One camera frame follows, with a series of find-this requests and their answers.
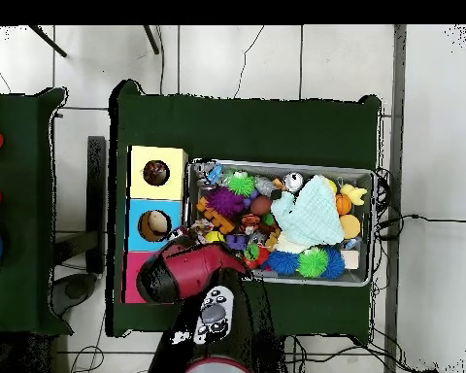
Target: shape sorter box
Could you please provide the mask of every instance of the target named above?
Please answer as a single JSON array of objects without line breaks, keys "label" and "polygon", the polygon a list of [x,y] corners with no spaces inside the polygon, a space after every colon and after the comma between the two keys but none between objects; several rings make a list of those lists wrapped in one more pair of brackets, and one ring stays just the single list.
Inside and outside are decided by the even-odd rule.
[{"label": "shape sorter box", "polygon": [[129,252],[127,254],[124,303],[147,303],[138,292],[136,278],[144,263],[149,260],[152,255],[152,252]]},{"label": "shape sorter box", "polygon": [[[130,189],[132,199],[177,200],[183,197],[183,177],[188,155],[183,149],[129,146]],[[167,181],[161,186],[153,186],[144,179],[146,166],[151,162],[164,163]]]},{"label": "shape sorter box", "polygon": [[145,239],[138,229],[140,217],[150,211],[159,211],[170,218],[171,230],[180,226],[182,222],[182,202],[164,200],[129,200],[128,252],[157,252],[166,241],[150,242]]}]

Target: green table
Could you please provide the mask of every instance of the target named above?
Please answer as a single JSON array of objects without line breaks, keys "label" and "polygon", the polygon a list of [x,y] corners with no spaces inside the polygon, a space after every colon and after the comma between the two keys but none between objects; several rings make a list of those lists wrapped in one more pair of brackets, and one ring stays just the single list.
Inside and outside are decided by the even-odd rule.
[{"label": "green table", "polygon": [[[168,329],[180,305],[120,303],[126,148],[183,148],[190,158],[211,157],[374,170],[381,101],[222,100],[184,95],[145,95],[121,82],[110,99],[108,333]],[[247,283],[250,301],[260,287]],[[277,334],[350,334],[367,343],[370,287],[266,284]]]},{"label": "green table", "polygon": [[0,331],[67,334],[49,308],[53,267],[52,114],[63,88],[0,95]]}]

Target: round opening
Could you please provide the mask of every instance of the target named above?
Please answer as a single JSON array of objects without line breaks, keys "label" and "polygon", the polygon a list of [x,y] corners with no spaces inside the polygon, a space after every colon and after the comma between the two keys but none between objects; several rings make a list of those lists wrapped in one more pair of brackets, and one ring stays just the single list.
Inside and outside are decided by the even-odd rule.
[{"label": "round opening", "polygon": [[169,179],[169,167],[161,160],[151,160],[145,165],[144,180],[151,186],[162,186]]},{"label": "round opening", "polygon": [[171,218],[160,210],[149,210],[138,221],[140,236],[149,242],[160,242],[171,231]]}]

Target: light blue towel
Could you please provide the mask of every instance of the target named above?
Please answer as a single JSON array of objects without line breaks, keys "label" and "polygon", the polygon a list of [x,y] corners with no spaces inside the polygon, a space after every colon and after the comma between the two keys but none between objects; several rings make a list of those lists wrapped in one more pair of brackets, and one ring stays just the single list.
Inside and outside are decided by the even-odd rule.
[{"label": "light blue towel", "polygon": [[271,205],[283,234],[292,242],[307,246],[335,245],[344,240],[344,230],[335,204],[335,194],[320,176],[310,179],[295,197],[284,191]]}]

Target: pink block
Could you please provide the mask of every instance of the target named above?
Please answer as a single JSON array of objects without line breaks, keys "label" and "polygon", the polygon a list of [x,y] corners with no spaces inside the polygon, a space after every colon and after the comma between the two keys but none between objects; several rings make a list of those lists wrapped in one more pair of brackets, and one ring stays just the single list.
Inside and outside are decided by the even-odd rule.
[{"label": "pink block", "polygon": [[153,252],[128,252],[126,264],[126,293],[124,303],[147,303],[136,289],[136,278]]}]

